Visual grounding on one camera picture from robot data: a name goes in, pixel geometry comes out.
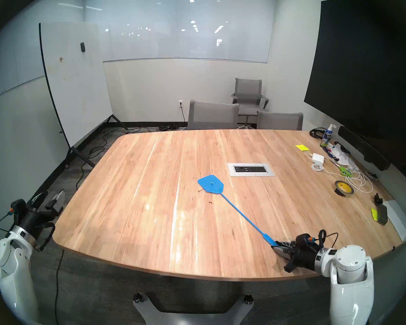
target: tv screen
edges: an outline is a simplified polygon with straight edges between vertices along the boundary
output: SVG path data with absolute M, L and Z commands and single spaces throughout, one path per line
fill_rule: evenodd
M 406 176 L 406 30 L 380 0 L 323 1 L 306 103 Z

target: wall-mounted whiteboard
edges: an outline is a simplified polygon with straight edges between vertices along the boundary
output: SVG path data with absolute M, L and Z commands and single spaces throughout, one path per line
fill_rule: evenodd
M 51 98 L 71 147 L 113 114 L 98 26 L 86 22 L 41 23 L 39 34 Z
M 83 0 L 37 0 L 0 31 L 0 94 L 44 75 L 40 22 L 83 21 Z
M 84 20 L 99 25 L 103 61 L 203 58 L 267 62 L 275 3 L 85 0 Z

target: yellow sticky note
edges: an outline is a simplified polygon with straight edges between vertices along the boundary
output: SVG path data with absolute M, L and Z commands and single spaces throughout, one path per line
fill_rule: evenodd
M 375 210 L 374 208 L 370 208 L 371 209 L 371 215 L 373 217 L 374 221 L 378 221 L 378 211 Z
M 300 145 L 298 145 L 298 146 L 295 146 L 295 147 L 297 147 L 297 148 L 300 149 L 301 151 L 308 151 L 308 150 L 309 150 L 305 145 L 302 145 L 302 144 L 300 144 Z

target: green scissors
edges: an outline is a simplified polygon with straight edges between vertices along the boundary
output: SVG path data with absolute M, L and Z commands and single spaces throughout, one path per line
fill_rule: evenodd
M 345 167 L 343 167 L 343 166 L 341 166 L 341 165 L 335 163 L 332 159 L 330 159 L 330 161 L 331 161 L 332 163 L 334 163 L 334 164 L 340 169 L 340 174 L 341 174 L 342 176 L 349 177 L 349 178 L 351 178 L 351 177 L 353 176 L 353 175 L 352 175 L 352 172 L 350 172 L 349 170 L 347 170 Z

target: spray bottle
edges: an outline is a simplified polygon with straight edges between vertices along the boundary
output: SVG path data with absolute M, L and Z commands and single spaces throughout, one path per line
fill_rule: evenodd
M 331 124 L 331 125 L 328 127 L 328 129 L 325 130 L 325 133 L 323 134 L 322 141 L 320 142 L 320 146 L 321 146 L 322 148 L 326 148 L 326 147 L 328 146 L 328 143 L 329 143 L 330 140 L 331 140 L 332 129 L 333 129 L 333 128 L 337 128 L 337 126 L 334 125 L 334 124 Z

